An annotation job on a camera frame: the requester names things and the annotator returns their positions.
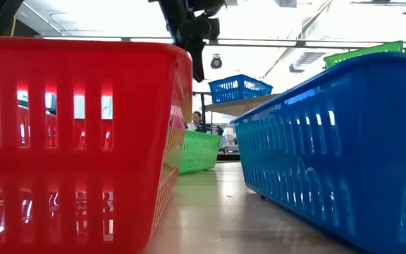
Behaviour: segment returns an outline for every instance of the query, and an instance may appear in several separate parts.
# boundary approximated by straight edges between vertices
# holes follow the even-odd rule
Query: basket slot
[[[284,177],[286,180],[286,186],[288,187],[289,193],[288,201],[291,205],[297,205],[296,204],[297,198],[295,197],[295,189],[294,189],[294,178],[291,168],[289,168],[289,171],[284,172]]]
[[[57,147],[57,117],[47,114],[47,147]]]
[[[75,95],[73,97],[73,111],[74,111],[74,130],[73,142],[74,147],[77,149],[84,149],[86,147],[86,125],[85,125],[85,106],[86,100],[82,89],[79,89],[79,94],[75,87]]]
[[[82,244],[89,241],[89,203],[88,203],[88,193],[86,188],[76,188],[75,193],[76,201],[76,243]]]
[[[338,127],[336,126],[335,113],[328,111],[331,125],[331,142],[333,143],[333,152],[335,155],[341,155],[341,146],[339,141]]]
[[[112,86],[108,83],[104,86],[102,90],[103,96],[101,97],[101,111],[102,111],[102,140],[103,149],[111,150],[113,143],[113,97],[112,97]]]
[[[288,120],[288,125],[289,125],[288,140],[290,143],[290,151],[295,154],[295,152],[296,152],[295,151],[295,135],[294,135],[293,123],[290,120]]]
[[[29,111],[24,110],[20,112],[18,109],[18,135],[20,136],[20,146],[30,146],[30,125],[29,125]]]
[[[295,123],[297,124],[297,132],[299,136],[299,144],[300,144],[300,152],[302,154],[305,153],[305,143],[303,140],[303,132],[302,132],[302,125],[300,124],[300,119],[296,119]]]
[[[325,141],[324,126],[322,125],[322,119],[320,114],[316,114],[317,120],[317,132],[319,134],[319,142],[321,143],[321,153],[324,155],[327,153],[327,145]]]
[[[309,117],[305,117],[305,121],[307,124],[307,136],[308,136],[308,144],[309,144],[309,151],[311,153],[315,153],[316,150],[314,149],[314,139],[313,139],[313,132],[311,128],[311,121],[309,120]]]

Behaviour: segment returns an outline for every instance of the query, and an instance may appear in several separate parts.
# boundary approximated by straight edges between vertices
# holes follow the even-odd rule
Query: green plastic basket
[[[179,174],[195,173],[216,166],[221,136],[186,131]]]
[[[402,52],[402,51],[403,51],[403,41],[389,42],[375,47],[358,49],[352,52],[326,56],[324,57],[324,61],[325,64],[327,65],[327,68],[329,68],[344,60],[351,59],[352,57],[361,56],[364,54],[379,53],[379,52]]]

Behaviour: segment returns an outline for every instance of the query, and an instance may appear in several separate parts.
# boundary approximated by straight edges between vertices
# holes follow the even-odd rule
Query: plastic basket
[[[221,136],[186,131],[180,174],[195,173],[216,166]]]
[[[213,103],[250,99],[272,93],[272,86],[246,75],[209,82]]]
[[[233,122],[249,188],[364,250],[406,253],[406,54],[350,59]]]
[[[0,253],[145,248],[178,175],[170,154],[192,113],[191,70],[165,44],[0,37]],[[45,114],[46,92],[57,115]]]
[[[358,49],[352,52],[326,56],[324,57],[324,61],[328,68],[346,59],[351,59],[352,57],[361,56],[364,54],[380,53],[380,52],[402,52],[402,51],[403,51],[403,41],[389,42],[375,47]]]

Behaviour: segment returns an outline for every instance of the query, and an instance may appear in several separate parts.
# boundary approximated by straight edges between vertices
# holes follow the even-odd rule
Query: basket rim
[[[0,36],[0,49],[73,50],[77,52],[161,52],[192,60],[189,53],[177,46],[153,42],[105,42],[91,40],[48,40],[28,37]]]
[[[185,130],[185,133],[192,133],[193,135],[202,135],[202,136],[212,136],[212,137],[219,137],[222,138],[222,136],[219,135],[213,135],[213,134],[209,134],[209,133],[201,133],[198,131],[189,131],[189,130]]]
[[[325,80],[332,78],[333,76],[340,75],[342,73],[350,71],[352,68],[356,68],[358,66],[365,66],[373,63],[378,62],[387,62],[387,63],[406,63],[406,53],[403,52],[381,52],[381,53],[371,53],[365,54],[357,57],[353,57],[351,59],[347,59],[345,61],[341,61],[340,63],[327,68],[326,70],[320,72],[319,74],[313,76],[312,78],[290,88],[289,90],[285,91],[284,93],[256,106],[255,108],[245,112],[244,114],[240,115],[239,117],[230,121],[230,123],[239,123],[242,120],[263,111],[264,109],[269,108],[275,104],[281,103],[286,101],[287,99],[291,99],[297,95],[302,94],[303,92],[308,91],[309,89],[315,88],[319,86]]]
[[[403,48],[403,43],[404,43],[403,41],[399,40],[399,41],[395,41],[395,42],[383,43],[383,44],[376,45],[376,46],[373,46],[373,47],[367,47],[367,48],[363,48],[363,49],[354,50],[352,52],[332,54],[330,56],[325,56],[324,57],[324,62],[328,65],[327,61],[332,61],[333,59],[337,59],[337,58],[340,58],[340,57],[343,57],[343,56],[351,55],[349,58],[356,57],[356,56],[361,56],[362,52],[368,51],[368,50],[371,50],[371,49],[385,48],[385,47],[394,46],[394,45],[399,45],[399,47]]]

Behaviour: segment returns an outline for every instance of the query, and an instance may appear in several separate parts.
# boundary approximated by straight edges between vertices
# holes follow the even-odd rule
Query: table surface
[[[359,253],[248,190],[240,163],[180,176],[147,254]]]
[[[207,111],[212,111],[230,116],[240,116],[263,102],[278,95],[265,95],[252,99],[239,99],[232,102],[222,102],[206,105]]]

